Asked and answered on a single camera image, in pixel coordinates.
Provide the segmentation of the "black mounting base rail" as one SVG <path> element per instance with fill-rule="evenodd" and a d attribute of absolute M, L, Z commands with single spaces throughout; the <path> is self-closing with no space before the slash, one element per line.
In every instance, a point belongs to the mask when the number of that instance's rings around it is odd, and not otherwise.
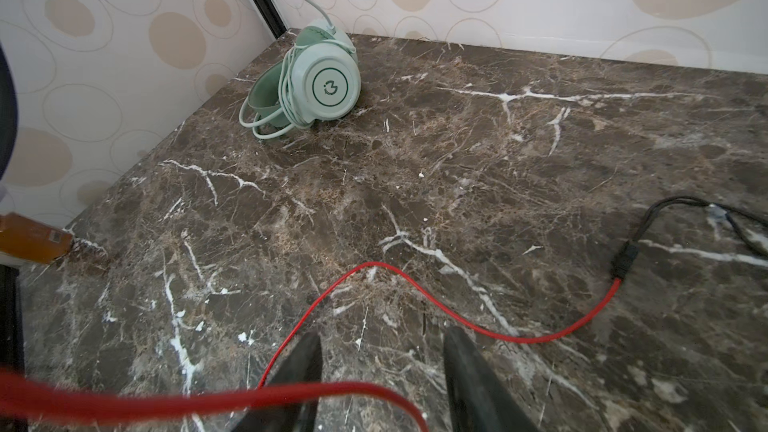
<path fill-rule="evenodd" d="M 24 339 L 19 271 L 1 266 L 1 367 L 24 374 Z"/>

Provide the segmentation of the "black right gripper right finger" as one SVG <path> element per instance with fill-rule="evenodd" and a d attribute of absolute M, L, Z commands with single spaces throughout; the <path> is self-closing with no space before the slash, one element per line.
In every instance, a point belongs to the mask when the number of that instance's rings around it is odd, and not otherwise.
<path fill-rule="evenodd" d="M 444 333 L 443 363 L 453 431 L 537 431 L 468 335 Z"/>

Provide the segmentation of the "amber bottle black cap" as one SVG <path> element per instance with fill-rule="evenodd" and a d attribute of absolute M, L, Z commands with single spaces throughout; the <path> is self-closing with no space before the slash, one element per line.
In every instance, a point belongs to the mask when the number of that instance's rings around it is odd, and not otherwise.
<path fill-rule="evenodd" d="M 1 216 L 1 252 L 39 264 L 50 264 L 72 248 L 73 235 L 16 213 Z"/>

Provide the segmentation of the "mint green headphones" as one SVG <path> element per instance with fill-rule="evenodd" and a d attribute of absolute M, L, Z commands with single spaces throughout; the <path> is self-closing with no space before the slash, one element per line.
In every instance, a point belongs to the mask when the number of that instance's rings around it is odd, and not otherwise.
<path fill-rule="evenodd" d="M 275 139 L 316 121 L 344 117 L 356 105 L 361 88 L 351 39 L 318 19 L 302 29 L 280 62 L 258 77 L 238 120 L 257 139 Z"/>

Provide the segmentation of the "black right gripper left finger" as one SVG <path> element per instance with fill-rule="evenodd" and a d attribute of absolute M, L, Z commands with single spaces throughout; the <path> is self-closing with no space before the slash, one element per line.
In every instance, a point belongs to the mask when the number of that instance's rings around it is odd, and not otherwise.
<path fill-rule="evenodd" d="M 268 386 L 297 385 L 322 379 L 322 347 L 317 332 L 301 337 Z M 314 431 L 318 399 L 277 406 L 252 408 L 233 428 L 249 431 Z"/>

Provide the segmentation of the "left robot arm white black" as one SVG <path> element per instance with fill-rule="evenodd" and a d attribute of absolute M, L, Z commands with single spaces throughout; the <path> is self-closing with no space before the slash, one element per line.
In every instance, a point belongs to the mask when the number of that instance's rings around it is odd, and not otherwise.
<path fill-rule="evenodd" d="M 18 135 L 18 100 L 9 61 L 4 49 L 1 49 L 0 60 L 0 173 L 1 177 L 4 177 L 10 164 Z"/>

